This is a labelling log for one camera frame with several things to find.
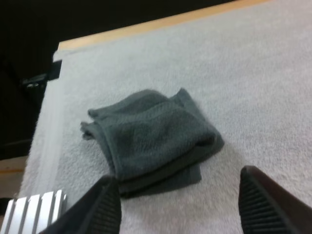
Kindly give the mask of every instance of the wooden edge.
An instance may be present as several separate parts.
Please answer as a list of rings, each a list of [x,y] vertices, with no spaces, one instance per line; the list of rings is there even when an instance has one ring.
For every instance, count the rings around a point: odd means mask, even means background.
[[[206,17],[206,16],[221,14],[221,13],[232,11],[238,8],[252,6],[252,5],[256,5],[256,4],[267,2],[267,1],[270,1],[270,0],[231,1],[228,3],[221,4],[221,5],[216,5],[216,6],[211,6],[211,7],[195,10],[195,11],[190,11],[190,12],[175,15],[175,16],[170,16],[170,17],[166,17],[162,19],[156,19],[153,21],[135,24],[132,26],[119,28],[119,29],[115,29],[115,30],[111,30],[107,32],[102,32],[102,33],[92,34],[92,35],[81,37],[81,38],[62,41],[58,45],[58,50],[74,49],[74,48],[78,48],[81,46],[96,44],[99,42],[115,40],[118,38],[152,31],[152,30],[159,29],[162,27],[172,26],[175,24],[179,24],[179,23],[183,23],[183,22],[187,22],[191,20],[196,20],[196,19]]]

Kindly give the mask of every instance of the fluffy white fabric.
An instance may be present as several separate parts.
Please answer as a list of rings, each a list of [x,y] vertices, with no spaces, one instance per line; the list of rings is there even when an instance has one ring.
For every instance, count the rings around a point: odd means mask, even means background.
[[[239,172],[255,165],[312,206],[312,1],[257,6],[56,54],[20,196],[63,189],[69,206],[108,171],[81,137],[87,110],[146,88],[186,88],[225,140],[203,180],[122,201],[121,234],[240,234]]]

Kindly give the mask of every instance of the gray towel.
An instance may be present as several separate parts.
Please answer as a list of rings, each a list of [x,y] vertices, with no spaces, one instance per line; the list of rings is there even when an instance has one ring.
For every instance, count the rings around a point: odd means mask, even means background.
[[[83,137],[100,144],[124,196],[199,182],[194,164],[223,146],[184,89],[172,98],[144,90],[88,113],[94,122],[81,124]]]

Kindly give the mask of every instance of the dark background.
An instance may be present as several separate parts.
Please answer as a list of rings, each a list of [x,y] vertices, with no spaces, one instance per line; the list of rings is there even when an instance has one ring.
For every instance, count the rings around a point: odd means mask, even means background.
[[[0,0],[0,159],[28,154],[58,43],[230,0]]]

